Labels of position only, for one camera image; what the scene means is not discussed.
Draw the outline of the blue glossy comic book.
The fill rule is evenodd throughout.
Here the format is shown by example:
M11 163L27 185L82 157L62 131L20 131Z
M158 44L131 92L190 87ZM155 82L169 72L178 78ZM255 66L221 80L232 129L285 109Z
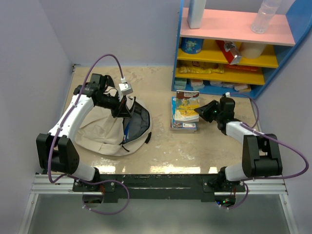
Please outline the blue glossy comic book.
M128 141L129 129L130 129L130 122L127 122L127 124L124 124L123 143L126 143Z

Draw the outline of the yellow picture book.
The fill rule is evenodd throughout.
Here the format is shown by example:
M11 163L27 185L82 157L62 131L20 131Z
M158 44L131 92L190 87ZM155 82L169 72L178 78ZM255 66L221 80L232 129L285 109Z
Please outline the yellow picture book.
M200 106L199 91L177 90L175 97L176 122L193 123L199 121L199 114L195 111Z

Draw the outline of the beige student backpack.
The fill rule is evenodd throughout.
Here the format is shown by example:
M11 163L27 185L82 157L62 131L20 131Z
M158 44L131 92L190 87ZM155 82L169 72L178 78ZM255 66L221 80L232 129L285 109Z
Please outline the beige student backpack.
M109 75L92 74L87 86L99 84L105 93L114 94L119 100L121 92L115 88ZM152 136L152 119L141 100L127 96L130 118L114 118L112 110L95 106L85 117L75 137L77 145L105 156L125 156L137 151L143 144L149 143ZM129 138L123 143L124 124L130 122Z

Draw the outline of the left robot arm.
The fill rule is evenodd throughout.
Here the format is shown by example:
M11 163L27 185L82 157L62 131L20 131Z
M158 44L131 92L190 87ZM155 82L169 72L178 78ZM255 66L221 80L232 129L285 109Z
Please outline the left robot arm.
M133 89L125 78L115 87L109 75L92 74L89 82L85 81L74 89L74 95L57 124L46 134L36 138L39 165L48 173L61 172L80 180L89 191L96 191L101 186L100 173L97 168L85 164L73 144L76 133L85 117L95 107L109 109L112 117L130 118L132 113L127 106L127 95Z

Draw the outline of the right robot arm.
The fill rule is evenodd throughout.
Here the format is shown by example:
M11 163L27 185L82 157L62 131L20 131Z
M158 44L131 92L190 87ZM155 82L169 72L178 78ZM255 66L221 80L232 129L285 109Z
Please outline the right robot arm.
M277 137L274 134L257 133L234 117L235 101L223 96L198 107L195 112L206 122L217 122L218 129L242 144L242 162L223 167L208 185L213 189L229 191L239 181L257 177L282 175L282 161Z

